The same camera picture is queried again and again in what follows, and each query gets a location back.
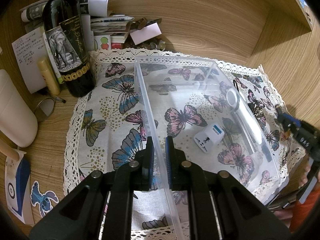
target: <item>clear plastic box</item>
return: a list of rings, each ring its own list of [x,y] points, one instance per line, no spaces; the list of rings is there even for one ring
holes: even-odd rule
[[[168,184],[164,147],[168,135],[188,160],[206,171],[230,172],[262,203],[276,190],[280,175],[269,143],[246,101],[215,61],[140,56],[135,59],[134,81],[144,107],[143,125],[153,138],[154,175],[162,205],[178,239],[183,239],[183,233]],[[222,141],[214,146],[203,140],[197,144],[194,136],[213,125],[224,131]]]

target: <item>white plastic container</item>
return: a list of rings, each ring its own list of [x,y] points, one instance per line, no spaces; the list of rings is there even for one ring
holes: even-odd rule
[[[164,144],[168,135],[188,160],[205,171],[230,172],[262,203],[276,190],[280,174],[269,143],[246,102],[215,61],[136,57],[134,88],[147,116],[143,125],[154,143],[154,176],[159,194],[163,194],[161,204],[168,210],[167,221],[174,226],[177,239],[184,236],[168,184]],[[193,137],[214,124],[225,135],[204,153]]]
[[[22,148],[33,142],[38,130],[35,115],[4,69],[0,70],[0,130]]]

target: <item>blue label on adapter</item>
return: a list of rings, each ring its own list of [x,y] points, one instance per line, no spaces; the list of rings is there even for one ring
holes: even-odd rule
[[[218,126],[214,125],[213,128],[214,128],[219,134],[222,133],[222,131],[218,128]]]

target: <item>orange sleeve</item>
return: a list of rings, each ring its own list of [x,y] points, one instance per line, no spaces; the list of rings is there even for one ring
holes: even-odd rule
[[[308,216],[309,212],[312,210],[319,196],[320,189],[316,191],[311,191],[304,204],[301,204],[299,201],[296,201],[296,204],[292,209],[292,220],[289,227],[291,232],[294,232],[299,228],[299,226]]]

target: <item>white power adapter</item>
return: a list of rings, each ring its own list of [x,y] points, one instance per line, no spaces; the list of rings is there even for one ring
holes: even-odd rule
[[[198,132],[193,139],[204,153],[212,152],[215,145],[224,137],[224,131],[217,123],[213,123]]]

